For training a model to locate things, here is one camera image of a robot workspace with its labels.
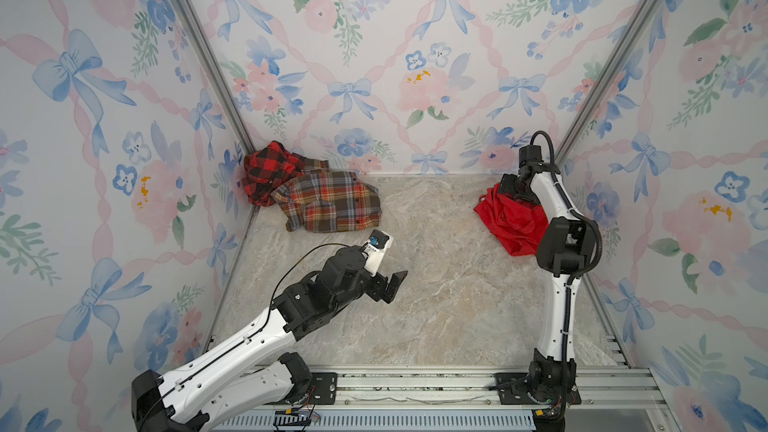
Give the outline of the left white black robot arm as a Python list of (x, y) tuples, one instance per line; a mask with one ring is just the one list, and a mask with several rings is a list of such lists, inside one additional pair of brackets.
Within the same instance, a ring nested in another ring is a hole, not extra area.
[(131, 384), (136, 429), (211, 431), (257, 406), (305, 399), (312, 373), (292, 346), (363, 296), (394, 300), (406, 272), (379, 272), (392, 242), (375, 230), (364, 244), (340, 248), (321, 270), (287, 286), (249, 325), (199, 358), (137, 376)]

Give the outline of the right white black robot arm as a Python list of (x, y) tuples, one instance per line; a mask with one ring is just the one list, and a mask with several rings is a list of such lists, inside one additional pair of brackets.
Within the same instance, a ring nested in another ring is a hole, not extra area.
[(583, 277), (600, 262), (602, 237), (597, 223), (582, 214), (565, 190), (559, 169), (543, 159), (523, 159), (519, 173), (502, 185), (515, 198), (535, 200), (548, 226), (536, 251), (538, 267), (547, 273), (544, 328), (527, 374), (500, 383), (517, 400), (538, 406), (537, 424), (565, 425), (575, 403), (577, 363), (574, 352), (575, 305)]

